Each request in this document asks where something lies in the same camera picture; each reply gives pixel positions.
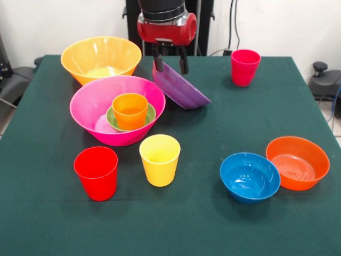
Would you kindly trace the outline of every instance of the red cup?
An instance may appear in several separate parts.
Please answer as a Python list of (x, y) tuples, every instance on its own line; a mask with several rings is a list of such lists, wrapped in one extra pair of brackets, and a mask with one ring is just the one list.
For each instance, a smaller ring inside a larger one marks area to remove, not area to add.
[(105, 201), (115, 194), (117, 164), (116, 153), (106, 147), (88, 148), (76, 157), (74, 169), (90, 199)]
[(261, 56), (251, 50), (237, 50), (231, 55), (232, 81), (237, 86), (248, 86), (261, 63)]

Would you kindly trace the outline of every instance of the orange bowl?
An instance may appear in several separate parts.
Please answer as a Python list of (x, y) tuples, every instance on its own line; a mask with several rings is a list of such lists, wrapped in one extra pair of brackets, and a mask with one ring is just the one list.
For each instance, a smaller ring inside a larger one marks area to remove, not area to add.
[(266, 157), (278, 169), (281, 186), (291, 190), (314, 187), (329, 171), (327, 154), (315, 143), (293, 136), (274, 139)]
[(63, 67), (85, 85), (108, 76), (131, 75), (141, 60), (133, 42), (111, 36), (92, 37), (67, 47), (61, 56)]

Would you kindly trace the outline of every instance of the orange cup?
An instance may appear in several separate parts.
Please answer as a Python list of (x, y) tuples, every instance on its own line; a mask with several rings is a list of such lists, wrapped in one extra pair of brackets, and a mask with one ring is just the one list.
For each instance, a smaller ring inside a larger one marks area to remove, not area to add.
[(300, 137), (274, 139), (267, 146), (266, 157), (278, 169), (281, 186), (291, 190), (310, 189), (329, 171), (329, 159), (323, 149)]
[(132, 131), (144, 126), (148, 101), (140, 94), (124, 93), (113, 100), (112, 110), (119, 128)]

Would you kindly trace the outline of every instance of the floor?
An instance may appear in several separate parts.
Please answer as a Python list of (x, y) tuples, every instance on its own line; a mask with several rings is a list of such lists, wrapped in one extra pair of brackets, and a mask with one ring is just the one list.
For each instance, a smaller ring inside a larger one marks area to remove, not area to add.
[[(322, 101), (319, 105), (321, 112), (326, 120), (330, 118), (331, 115), (331, 101)], [(15, 113), (15, 109), (9, 108), (4, 118), (0, 120), (0, 139), (2, 135), (5, 133), (8, 124), (10, 123), (13, 115)], [(334, 127), (333, 127), (333, 120), (331, 119), (328, 122), (330, 129), (333, 131), (334, 136), (336, 136), (336, 140), (341, 146), (341, 119), (334, 118)]]

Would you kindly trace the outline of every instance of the white wall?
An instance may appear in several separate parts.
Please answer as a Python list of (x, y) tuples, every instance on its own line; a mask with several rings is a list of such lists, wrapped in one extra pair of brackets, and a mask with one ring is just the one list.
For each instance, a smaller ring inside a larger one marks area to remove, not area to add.
[[(0, 33), (14, 67), (92, 36), (127, 38), (125, 0), (0, 0)], [(208, 53), (227, 47), (230, 0), (215, 0)], [(239, 0), (240, 48), (293, 56), (305, 79), (316, 60), (341, 69), (340, 0)]]
[(13, 67), (61, 54), (88, 37), (128, 38), (124, 0), (0, 0), (0, 33)]
[[(209, 54), (228, 45), (230, 3), (215, 0)], [(306, 81), (317, 60), (341, 69), (340, 0), (238, 0), (237, 12), (240, 49), (292, 56)], [(236, 37), (232, 46), (237, 46)]]

